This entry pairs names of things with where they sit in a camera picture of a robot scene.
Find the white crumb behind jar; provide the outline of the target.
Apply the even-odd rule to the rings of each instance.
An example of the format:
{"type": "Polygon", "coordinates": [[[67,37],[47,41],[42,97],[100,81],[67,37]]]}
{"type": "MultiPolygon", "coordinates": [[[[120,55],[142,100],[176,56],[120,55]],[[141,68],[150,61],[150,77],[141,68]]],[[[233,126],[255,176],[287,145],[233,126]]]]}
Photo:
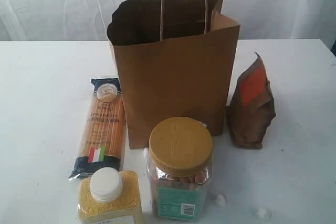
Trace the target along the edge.
{"type": "Polygon", "coordinates": [[[147,147],[147,148],[144,148],[144,149],[143,149],[143,156],[144,156],[145,159],[148,158],[148,153],[149,153],[149,148],[148,148],[148,147],[147,147]]]}

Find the yellow millet bottle white cap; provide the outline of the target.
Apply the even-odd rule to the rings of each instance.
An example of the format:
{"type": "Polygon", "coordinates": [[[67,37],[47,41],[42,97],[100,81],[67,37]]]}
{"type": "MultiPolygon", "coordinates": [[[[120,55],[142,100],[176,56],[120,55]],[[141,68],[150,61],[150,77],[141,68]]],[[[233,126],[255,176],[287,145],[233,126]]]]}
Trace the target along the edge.
{"type": "Polygon", "coordinates": [[[144,223],[136,172],[104,167],[83,179],[77,213],[81,223],[144,223]]]}

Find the clear jar with yellow lid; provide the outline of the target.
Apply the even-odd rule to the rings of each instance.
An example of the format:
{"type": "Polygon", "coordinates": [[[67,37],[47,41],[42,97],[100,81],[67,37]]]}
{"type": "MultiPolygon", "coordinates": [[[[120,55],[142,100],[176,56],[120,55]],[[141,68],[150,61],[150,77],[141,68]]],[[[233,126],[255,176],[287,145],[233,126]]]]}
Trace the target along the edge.
{"type": "Polygon", "coordinates": [[[147,175],[153,212],[161,218],[195,221],[204,209],[212,178],[213,138],[204,124],[175,117],[149,137],[147,175]]]}

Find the white crumb near jar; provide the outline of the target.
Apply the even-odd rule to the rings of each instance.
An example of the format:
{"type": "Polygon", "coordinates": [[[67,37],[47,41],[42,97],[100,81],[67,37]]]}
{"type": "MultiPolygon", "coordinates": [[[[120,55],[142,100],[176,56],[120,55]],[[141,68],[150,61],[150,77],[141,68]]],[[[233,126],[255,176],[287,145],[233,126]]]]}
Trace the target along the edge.
{"type": "Polygon", "coordinates": [[[215,198],[215,203],[218,206],[224,207],[226,205],[226,199],[222,194],[218,194],[215,198]]]}

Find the spaghetti packet with Italian flag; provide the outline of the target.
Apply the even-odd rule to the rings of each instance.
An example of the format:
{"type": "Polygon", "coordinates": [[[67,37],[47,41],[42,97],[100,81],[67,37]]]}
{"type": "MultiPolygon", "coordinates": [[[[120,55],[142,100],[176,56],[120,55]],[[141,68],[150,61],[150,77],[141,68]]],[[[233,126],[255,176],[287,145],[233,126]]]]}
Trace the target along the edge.
{"type": "Polygon", "coordinates": [[[69,180],[105,167],[121,170],[125,113],[119,79],[93,78],[91,83],[91,104],[69,180]]]}

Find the white crumb at front right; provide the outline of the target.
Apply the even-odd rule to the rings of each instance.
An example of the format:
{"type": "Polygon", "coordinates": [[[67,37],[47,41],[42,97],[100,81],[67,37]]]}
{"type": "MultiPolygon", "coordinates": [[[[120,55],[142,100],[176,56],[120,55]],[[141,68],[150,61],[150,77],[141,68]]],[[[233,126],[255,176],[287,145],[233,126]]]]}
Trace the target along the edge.
{"type": "Polygon", "coordinates": [[[271,212],[267,208],[258,208],[256,212],[257,216],[264,221],[269,220],[271,212]]]}

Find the brown pouch with orange label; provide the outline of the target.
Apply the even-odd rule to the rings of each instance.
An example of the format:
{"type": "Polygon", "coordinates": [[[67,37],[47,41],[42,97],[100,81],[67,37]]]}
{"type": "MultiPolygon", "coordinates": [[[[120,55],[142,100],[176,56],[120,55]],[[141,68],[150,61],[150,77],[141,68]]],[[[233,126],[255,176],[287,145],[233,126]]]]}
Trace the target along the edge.
{"type": "Polygon", "coordinates": [[[238,148],[259,150],[267,128],[276,117],[274,96],[263,60],[256,60],[237,79],[227,106],[228,129],[238,148]]]}

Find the large brown paper bag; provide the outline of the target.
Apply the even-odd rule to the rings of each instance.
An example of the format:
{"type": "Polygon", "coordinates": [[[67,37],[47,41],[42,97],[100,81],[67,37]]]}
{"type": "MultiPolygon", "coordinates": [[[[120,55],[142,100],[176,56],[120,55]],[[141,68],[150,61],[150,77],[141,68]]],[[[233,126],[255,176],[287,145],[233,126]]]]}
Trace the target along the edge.
{"type": "Polygon", "coordinates": [[[224,0],[126,0],[107,37],[121,86],[131,149],[172,117],[224,131],[240,25],[221,13],[224,0]]]}

